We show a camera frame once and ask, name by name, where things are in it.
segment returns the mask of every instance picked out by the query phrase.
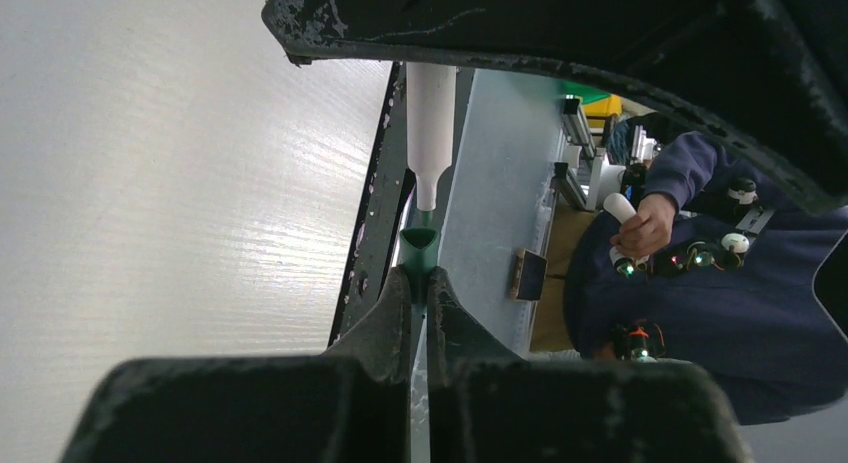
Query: green nozzle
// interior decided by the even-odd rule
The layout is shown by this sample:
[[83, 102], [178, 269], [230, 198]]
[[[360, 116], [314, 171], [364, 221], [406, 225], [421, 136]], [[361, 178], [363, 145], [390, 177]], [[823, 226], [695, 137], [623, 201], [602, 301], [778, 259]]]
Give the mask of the green nozzle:
[[412, 297], [424, 303], [427, 279], [438, 264], [439, 232], [431, 228], [408, 228], [400, 232], [400, 266], [409, 277]]
[[421, 212], [421, 226], [425, 228], [430, 228], [433, 225], [433, 212], [432, 211], [422, 211]]

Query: yellow object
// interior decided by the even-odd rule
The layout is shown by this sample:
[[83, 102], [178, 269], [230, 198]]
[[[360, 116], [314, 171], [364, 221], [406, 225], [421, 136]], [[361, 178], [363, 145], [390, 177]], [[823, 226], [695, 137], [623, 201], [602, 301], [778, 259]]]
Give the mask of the yellow object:
[[603, 128], [604, 120], [595, 120], [591, 117], [606, 118], [610, 115], [621, 114], [621, 97], [618, 95], [610, 95], [603, 100], [598, 100], [588, 105], [583, 105], [583, 111], [586, 117], [589, 118], [589, 126], [592, 128]]

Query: white knob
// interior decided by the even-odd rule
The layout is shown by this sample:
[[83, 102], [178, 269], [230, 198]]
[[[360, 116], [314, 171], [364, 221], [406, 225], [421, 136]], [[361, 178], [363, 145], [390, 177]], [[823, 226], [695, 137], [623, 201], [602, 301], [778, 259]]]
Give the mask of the white knob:
[[753, 205], [757, 201], [756, 191], [727, 190], [727, 196], [736, 200], [740, 205]]
[[633, 205], [621, 193], [613, 193], [606, 197], [604, 200], [604, 209], [621, 224], [636, 216], [636, 210], [633, 208]]
[[745, 235], [739, 233], [728, 233], [721, 239], [721, 246], [727, 251], [732, 251], [736, 254], [746, 253], [751, 247], [751, 242]]

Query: white cylinder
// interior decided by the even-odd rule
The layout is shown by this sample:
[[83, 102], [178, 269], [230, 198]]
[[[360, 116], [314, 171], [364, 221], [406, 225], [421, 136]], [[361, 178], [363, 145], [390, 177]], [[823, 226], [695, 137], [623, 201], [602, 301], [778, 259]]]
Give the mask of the white cylinder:
[[604, 199], [604, 209], [621, 224], [636, 216], [636, 210], [633, 208], [633, 205], [621, 193], [613, 193], [606, 197]]
[[623, 253], [618, 251], [618, 248], [616, 248], [614, 246], [612, 248], [610, 248], [610, 263], [615, 265], [616, 263], [618, 263], [619, 261], [621, 261], [625, 258], [627, 258], [627, 257], [624, 256]]
[[608, 165], [604, 163], [601, 167], [601, 179], [598, 181], [598, 203], [603, 204], [609, 195], [621, 192], [621, 180], [624, 177], [626, 166]]
[[407, 63], [407, 164], [415, 173], [418, 209], [436, 209], [439, 178], [453, 163], [456, 67]]

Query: person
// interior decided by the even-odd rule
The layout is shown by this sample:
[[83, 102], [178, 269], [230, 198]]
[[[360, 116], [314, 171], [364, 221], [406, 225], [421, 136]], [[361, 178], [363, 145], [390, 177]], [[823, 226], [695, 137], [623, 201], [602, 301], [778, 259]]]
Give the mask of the person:
[[[639, 258], [693, 237], [720, 239], [734, 225], [680, 210], [736, 178], [757, 184], [775, 210], [741, 268], [695, 268], [676, 278], [624, 278], [610, 262], [616, 246]], [[601, 212], [570, 255], [562, 313], [584, 358], [613, 357], [610, 330], [648, 321], [668, 358], [706, 369], [742, 425], [819, 411], [848, 389], [848, 343], [812, 291], [820, 264], [848, 231], [848, 208], [812, 216], [765, 174], [697, 132], [654, 160], [637, 215], [624, 224]]]

